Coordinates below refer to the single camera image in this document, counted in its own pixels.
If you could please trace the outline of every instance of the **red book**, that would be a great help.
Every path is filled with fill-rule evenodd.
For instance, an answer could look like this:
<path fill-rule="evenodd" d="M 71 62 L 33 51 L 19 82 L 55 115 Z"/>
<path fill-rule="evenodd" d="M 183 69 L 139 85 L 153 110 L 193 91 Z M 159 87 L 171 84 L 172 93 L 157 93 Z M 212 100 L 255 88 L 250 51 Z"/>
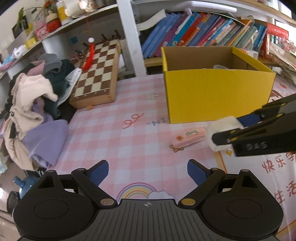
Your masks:
<path fill-rule="evenodd" d="M 199 43 L 196 46 L 202 46 L 204 43 L 206 43 L 207 41 L 209 41 L 213 37 L 213 33 L 215 33 L 215 31 L 218 30 L 225 21 L 226 20 L 224 18 L 221 18 L 215 24 L 215 26 L 212 27 L 212 29 L 208 32 L 208 34 L 201 41 L 199 41 Z"/>
<path fill-rule="evenodd" d="M 189 29 L 186 31 L 186 33 L 183 35 L 177 46 L 183 46 L 184 43 L 188 40 L 188 38 L 191 36 L 191 34 L 195 31 L 196 27 L 201 23 L 201 21 L 205 18 L 206 14 L 201 12 L 200 15 L 197 17 L 197 19 L 191 24 Z"/>

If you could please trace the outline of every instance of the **shelf post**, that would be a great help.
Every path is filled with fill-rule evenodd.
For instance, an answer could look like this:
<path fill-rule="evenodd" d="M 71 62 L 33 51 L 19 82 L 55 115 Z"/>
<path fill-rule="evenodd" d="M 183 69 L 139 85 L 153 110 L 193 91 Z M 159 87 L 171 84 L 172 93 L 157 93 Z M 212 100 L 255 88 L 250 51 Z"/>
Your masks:
<path fill-rule="evenodd" d="M 117 4 L 135 74 L 137 77 L 146 76 L 146 67 L 131 2 L 130 0 L 117 0 Z"/>

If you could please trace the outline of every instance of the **blue bottle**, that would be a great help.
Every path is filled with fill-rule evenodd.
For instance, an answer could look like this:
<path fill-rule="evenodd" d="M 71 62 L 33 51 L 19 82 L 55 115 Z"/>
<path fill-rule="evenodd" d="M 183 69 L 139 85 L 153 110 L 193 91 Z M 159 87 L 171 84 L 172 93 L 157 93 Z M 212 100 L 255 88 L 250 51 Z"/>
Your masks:
<path fill-rule="evenodd" d="M 13 182 L 20 186 L 20 198 L 23 198 L 23 196 L 29 191 L 29 189 L 37 182 L 38 178 L 35 176 L 27 176 L 24 178 L 24 180 L 20 179 L 18 176 L 16 176 L 13 179 Z"/>

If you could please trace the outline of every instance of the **tablecloth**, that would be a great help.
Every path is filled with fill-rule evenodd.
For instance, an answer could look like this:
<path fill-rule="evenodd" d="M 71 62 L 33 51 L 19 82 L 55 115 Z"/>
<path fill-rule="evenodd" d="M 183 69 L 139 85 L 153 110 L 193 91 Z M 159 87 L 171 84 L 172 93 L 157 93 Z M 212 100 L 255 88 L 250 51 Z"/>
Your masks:
<path fill-rule="evenodd" d="M 277 76 L 270 101 L 294 93 L 296 88 Z M 121 80 L 115 102 L 76 112 L 53 169 L 58 174 L 66 174 L 79 167 L 88 169 L 104 159 L 109 163 L 109 174 L 100 188 L 118 201 L 121 198 L 175 198 L 177 202 L 196 188 L 187 174 L 189 159 L 207 168 L 222 168 L 227 173 L 250 169 L 284 209 L 278 238 L 294 241 L 295 157 L 280 153 L 238 158 L 231 148 L 212 152 L 205 141 L 176 153 L 170 148 L 174 134 L 207 125 L 207 122 L 168 123 L 162 74 Z"/>

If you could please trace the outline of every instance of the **orange book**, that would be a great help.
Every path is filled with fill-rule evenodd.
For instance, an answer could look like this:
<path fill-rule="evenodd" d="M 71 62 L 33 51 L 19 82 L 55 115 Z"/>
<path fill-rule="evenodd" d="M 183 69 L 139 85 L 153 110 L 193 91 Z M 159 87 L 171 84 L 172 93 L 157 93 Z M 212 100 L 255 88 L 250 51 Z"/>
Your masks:
<path fill-rule="evenodd" d="M 183 35 L 177 46 L 183 46 L 185 42 L 191 37 L 192 33 L 196 30 L 197 26 L 201 23 L 201 21 L 205 18 L 206 14 L 201 12 L 197 19 L 193 22 L 193 24 L 189 27 L 186 33 Z"/>
<path fill-rule="evenodd" d="M 245 32 L 247 30 L 247 28 L 249 27 L 249 25 L 252 23 L 252 20 L 250 19 L 243 19 L 241 20 L 241 22 L 243 24 L 245 24 L 245 26 L 237 33 L 237 35 L 235 36 L 235 38 L 233 38 L 228 44 L 227 46 L 231 46 L 233 44 L 233 42 L 238 38 L 238 36 L 240 36 L 240 34 L 242 32 Z"/>
<path fill-rule="evenodd" d="M 206 16 L 203 18 L 202 22 L 205 24 L 208 19 L 210 18 L 211 14 L 206 14 Z M 190 37 L 183 43 L 183 46 L 187 46 L 187 44 L 195 37 L 195 35 L 199 32 L 200 28 L 196 27 L 193 33 L 190 35 Z"/>

